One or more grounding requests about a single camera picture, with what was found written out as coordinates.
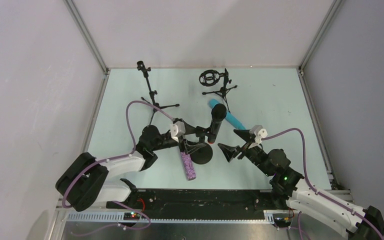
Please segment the black round base stand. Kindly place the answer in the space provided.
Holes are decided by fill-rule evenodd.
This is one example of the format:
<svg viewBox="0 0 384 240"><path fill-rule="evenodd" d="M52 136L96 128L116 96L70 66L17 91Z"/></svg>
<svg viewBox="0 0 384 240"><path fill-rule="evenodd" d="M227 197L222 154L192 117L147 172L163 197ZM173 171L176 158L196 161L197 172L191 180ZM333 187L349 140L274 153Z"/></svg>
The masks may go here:
<svg viewBox="0 0 384 240"><path fill-rule="evenodd" d="M213 149L210 146L210 143L208 143L208 130L209 130L209 128L203 128L200 126L197 126L196 128L197 128L197 133L195 134L195 136L198 138L197 142L207 143L207 144L209 144L209 146L197 150L196 152L190 154L190 156L191 156L193 163L198 164L198 165L205 165L213 157Z"/></svg>

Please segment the black microphone orange end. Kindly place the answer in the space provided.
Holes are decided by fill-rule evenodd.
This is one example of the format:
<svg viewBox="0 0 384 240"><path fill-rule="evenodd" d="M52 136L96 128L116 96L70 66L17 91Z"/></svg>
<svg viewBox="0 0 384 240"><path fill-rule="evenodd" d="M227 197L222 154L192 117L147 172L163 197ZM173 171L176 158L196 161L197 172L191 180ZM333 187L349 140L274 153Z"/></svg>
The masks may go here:
<svg viewBox="0 0 384 240"><path fill-rule="evenodd" d="M208 128L207 141L214 144L220 131L221 124L227 116L227 108L225 105L218 103L211 110L211 123Z"/></svg>

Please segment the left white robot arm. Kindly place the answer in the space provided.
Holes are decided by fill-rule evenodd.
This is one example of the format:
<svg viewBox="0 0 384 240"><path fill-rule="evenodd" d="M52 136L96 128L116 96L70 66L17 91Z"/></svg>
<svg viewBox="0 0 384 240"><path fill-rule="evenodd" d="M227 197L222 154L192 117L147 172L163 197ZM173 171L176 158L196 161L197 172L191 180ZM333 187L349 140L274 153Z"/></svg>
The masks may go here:
<svg viewBox="0 0 384 240"><path fill-rule="evenodd" d="M149 169L158 159L156 151L178 147L185 173L194 179L192 159L199 150L209 147L210 128L193 127L176 118L165 133L155 125L143 128L131 153L98 160L89 152L81 153L62 176L55 188L63 196L63 207L81 212L95 203L125 202L134 191L128 180L118 177L125 173Z"/></svg>

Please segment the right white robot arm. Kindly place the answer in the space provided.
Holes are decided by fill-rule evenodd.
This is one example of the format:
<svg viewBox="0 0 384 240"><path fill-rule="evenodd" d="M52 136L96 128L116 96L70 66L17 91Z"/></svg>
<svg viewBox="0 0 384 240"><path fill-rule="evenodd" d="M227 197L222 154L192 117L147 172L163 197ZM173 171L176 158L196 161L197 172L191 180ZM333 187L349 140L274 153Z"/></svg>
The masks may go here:
<svg viewBox="0 0 384 240"><path fill-rule="evenodd" d="M310 182L307 173L294 170L283 149L265 152L262 142L269 140L260 125L253 129L236 129L234 133L245 141L243 146L218 143L226 160L247 158L267 177L271 193L288 208L306 214L325 224L348 240L383 240L384 219L376 207L362 207L347 202Z"/></svg>

